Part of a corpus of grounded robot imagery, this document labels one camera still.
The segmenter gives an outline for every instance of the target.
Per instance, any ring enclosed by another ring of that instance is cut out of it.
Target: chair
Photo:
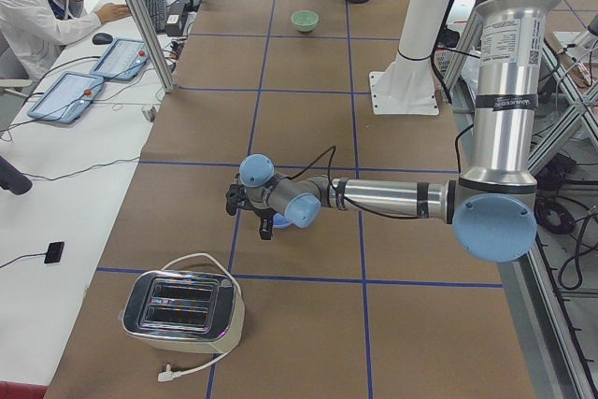
[[[17,90],[31,86],[33,82],[27,77],[27,71],[0,32],[0,95],[9,93],[26,99],[28,95]]]

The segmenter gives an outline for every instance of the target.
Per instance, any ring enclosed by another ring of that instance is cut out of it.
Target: white lab coat
[[[64,8],[64,0],[53,0]],[[38,81],[50,70],[64,46],[100,27],[95,13],[84,14],[83,2],[69,2],[69,19],[60,21],[48,0],[0,0],[0,30],[8,45],[27,70],[29,78]]]

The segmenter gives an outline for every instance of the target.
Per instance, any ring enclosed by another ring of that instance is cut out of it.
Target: toaster power cord
[[[178,259],[175,259],[174,261],[171,261],[168,264],[166,264],[165,266],[163,266],[162,269],[165,270],[174,264],[177,264],[181,261],[195,258],[195,257],[208,258],[213,264],[215,264],[222,271],[222,273],[224,273],[226,275],[226,277],[228,279],[231,280],[231,282],[233,282],[233,285],[235,285],[235,287],[238,289],[239,294],[241,296],[243,296],[243,294],[241,292],[241,286],[236,281],[236,279],[233,278],[233,275],[231,275],[228,272],[228,270],[221,265],[220,262],[218,262],[216,259],[214,259],[210,254],[207,254],[206,252],[195,252],[194,254],[188,254],[186,256],[179,257]],[[210,367],[212,364],[219,362],[220,360],[222,360],[224,357],[226,357],[230,353],[231,353],[230,351],[224,352],[221,355],[219,355],[218,357],[216,357],[215,359],[212,359],[209,362],[202,364],[201,366],[197,366],[197,367],[191,368],[191,369],[186,369],[185,371],[173,371],[172,366],[170,364],[167,364],[164,368],[164,371],[158,375],[158,381],[159,382],[169,382],[170,380],[174,380],[175,378],[180,378],[181,376],[187,376],[188,374],[197,373],[198,371],[206,369],[206,368]]]

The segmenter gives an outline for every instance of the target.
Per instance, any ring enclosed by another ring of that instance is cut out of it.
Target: blue joint cap
[[[320,200],[311,193],[295,196],[284,209],[284,218],[298,228],[307,228],[320,213]]]
[[[260,187],[274,176],[274,165],[262,154],[252,154],[241,163],[239,176],[244,186]]]
[[[520,200],[500,193],[472,196],[455,210],[452,229],[459,243],[489,262],[514,261],[535,240],[534,213]]]

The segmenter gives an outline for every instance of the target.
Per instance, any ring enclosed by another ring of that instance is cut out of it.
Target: red object
[[[44,399],[46,387],[0,381],[0,399]]]

